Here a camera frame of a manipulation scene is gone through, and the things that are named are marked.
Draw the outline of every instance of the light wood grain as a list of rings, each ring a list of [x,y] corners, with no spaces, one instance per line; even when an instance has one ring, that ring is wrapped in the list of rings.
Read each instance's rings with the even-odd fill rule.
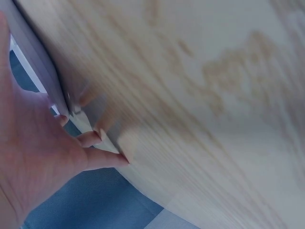
[[[302,0],[17,2],[142,193],[201,228],[305,227]]]

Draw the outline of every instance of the wooden table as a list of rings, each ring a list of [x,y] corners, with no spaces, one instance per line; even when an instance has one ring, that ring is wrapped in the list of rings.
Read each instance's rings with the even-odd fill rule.
[[[201,228],[305,227],[304,1],[17,2],[142,193]]]

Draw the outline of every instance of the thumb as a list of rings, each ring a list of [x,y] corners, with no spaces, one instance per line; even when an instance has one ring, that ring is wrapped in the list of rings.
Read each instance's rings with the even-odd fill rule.
[[[5,14],[0,11],[0,67],[7,67],[10,58],[10,29]]]

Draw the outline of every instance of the blue floor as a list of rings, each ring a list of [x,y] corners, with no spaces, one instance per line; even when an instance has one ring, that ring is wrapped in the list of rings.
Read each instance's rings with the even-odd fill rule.
[[[10,53],[13,74],[19,85],[37,92]],[[80,132],[69,122],[72,136]],[[136,190],[114,168],[83,172],[32,211],[24,229],[143,229],[163,208]]]

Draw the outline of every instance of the skin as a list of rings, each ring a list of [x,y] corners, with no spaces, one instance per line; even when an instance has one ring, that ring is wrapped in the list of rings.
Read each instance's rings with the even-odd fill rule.
[[[0,12],[0,222],[18,228],[31,210],[84,170],[127,166],[119,154],[88,148],[95,132],[71,137],[46,94],[22,90],[9,63],[10,30]]]

